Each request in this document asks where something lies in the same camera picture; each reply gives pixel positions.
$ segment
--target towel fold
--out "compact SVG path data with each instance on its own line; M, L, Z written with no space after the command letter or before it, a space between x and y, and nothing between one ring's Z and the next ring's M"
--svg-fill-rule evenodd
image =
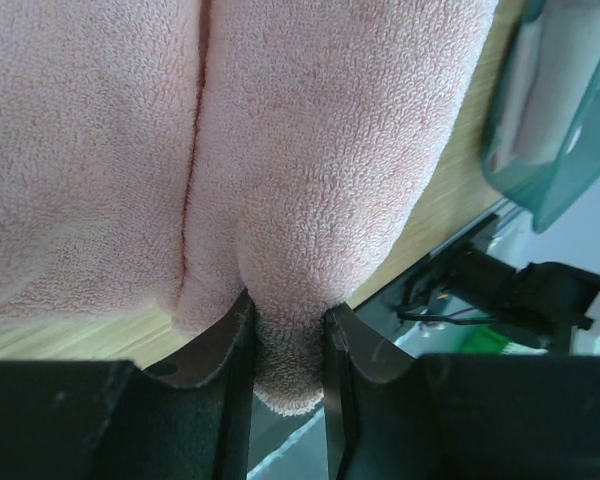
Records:
M310 410L496 3L213 0L206 51L195 1L0 1L0 325L157 302L195 336L246 285L258 395Z

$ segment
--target light wood surface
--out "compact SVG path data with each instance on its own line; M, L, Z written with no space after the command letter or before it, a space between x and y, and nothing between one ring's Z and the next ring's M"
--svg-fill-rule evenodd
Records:
M443 243L500 197L479 166L482 129L505 51L526 0L501 0L454 132L436 173L391 254L349 303L370 295ZM0 359L133 358L154 363L184 344L157 310L88 324L28 325L0 330Z

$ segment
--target teal tray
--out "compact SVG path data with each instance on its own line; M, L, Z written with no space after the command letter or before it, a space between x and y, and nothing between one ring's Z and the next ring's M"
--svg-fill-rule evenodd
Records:
M537 18L541 11L538 3L527 11L523 22ZM550 164L530 165L514 159L504 169L492 172L490 159L500 144L498 125L515 48L514 42L485 132L482 170L493 188L533 214L533 229L542 233L600 176L600 61L556 160ZM574 143L579 128L579 137Z

